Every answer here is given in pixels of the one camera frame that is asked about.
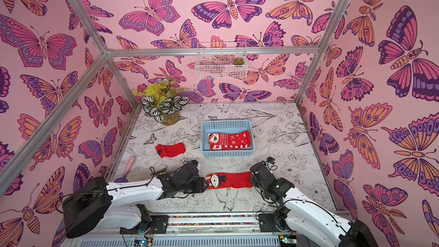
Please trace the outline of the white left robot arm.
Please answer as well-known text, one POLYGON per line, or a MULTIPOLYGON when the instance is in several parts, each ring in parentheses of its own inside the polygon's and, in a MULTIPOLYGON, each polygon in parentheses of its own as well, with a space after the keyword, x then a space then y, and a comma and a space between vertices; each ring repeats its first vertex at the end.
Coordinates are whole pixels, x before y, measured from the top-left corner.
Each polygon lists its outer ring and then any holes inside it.
POLYGON ((94 178, 63 201, 65 234, 75 239, 100 229, 119 229, 121 234, 149 233, 153 217, 146 209, 146 201, 184 199, 208 188, 207 180, 199 175, 196 160, 143 181, 117 183, 94 178))

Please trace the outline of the red santa snowflake sock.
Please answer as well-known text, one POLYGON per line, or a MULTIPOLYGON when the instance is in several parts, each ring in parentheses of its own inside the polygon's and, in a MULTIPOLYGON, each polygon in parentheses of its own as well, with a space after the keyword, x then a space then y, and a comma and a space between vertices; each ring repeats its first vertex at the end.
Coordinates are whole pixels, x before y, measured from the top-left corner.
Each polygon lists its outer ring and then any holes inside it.
POLYGON ((252 138, 250 132, 245 130, 241 133, 212 133, 209 135, 208 144, 218 144, 218 145, 246 145, 252 144, 252 138))

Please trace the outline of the light blue plastic basket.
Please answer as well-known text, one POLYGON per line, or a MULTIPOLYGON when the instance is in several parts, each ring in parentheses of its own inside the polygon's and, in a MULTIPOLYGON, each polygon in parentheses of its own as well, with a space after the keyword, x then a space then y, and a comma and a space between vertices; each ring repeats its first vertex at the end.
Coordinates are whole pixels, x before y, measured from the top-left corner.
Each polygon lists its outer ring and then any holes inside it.
POLYGON ((201 129, 205 157, 247 157, 256 150, 249 120, 204 121, 201 129))

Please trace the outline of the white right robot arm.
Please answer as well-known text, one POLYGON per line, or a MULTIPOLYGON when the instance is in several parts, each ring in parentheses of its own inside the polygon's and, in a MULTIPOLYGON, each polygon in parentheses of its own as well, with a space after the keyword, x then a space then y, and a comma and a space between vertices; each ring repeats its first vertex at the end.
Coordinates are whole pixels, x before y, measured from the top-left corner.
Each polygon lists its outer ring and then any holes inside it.
POLYGON ((250 168, 251 184, 276 205, 275 226, 303 234, 320 247, 376 247, 369 227, 332 213, 303 194, 292 182, 276 178, 266 162, 250 168))

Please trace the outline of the red white striped santa sock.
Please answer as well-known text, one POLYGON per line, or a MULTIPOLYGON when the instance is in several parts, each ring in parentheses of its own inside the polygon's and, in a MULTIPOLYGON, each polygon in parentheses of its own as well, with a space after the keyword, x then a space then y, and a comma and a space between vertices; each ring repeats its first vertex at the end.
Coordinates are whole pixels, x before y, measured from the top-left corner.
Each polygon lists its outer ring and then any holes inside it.
POLYGON ((218 145, 218 144, 210 144, 209 145, 210 150, 214 151, 214 150, 244 150, 244 149, 249 149, 251 147, 250 144, 246 144, 246 145, 218 145))

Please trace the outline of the red snowflake patterned sock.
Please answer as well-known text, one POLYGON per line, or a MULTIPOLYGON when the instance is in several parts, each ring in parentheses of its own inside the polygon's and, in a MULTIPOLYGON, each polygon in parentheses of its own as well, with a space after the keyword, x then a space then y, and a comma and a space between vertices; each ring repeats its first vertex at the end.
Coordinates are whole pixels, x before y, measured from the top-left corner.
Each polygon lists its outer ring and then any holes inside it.
POLYGON ((155 150, 161 158, 174 158, 184 154, 186 152, 186 146, 184 143, 174 145, 157 145, 155 150))
POLYGON ((212 173, 207 175, 206 180, 209 189, 226 189, 226 188, 252 188, 251 172, 244 173, 212 173))

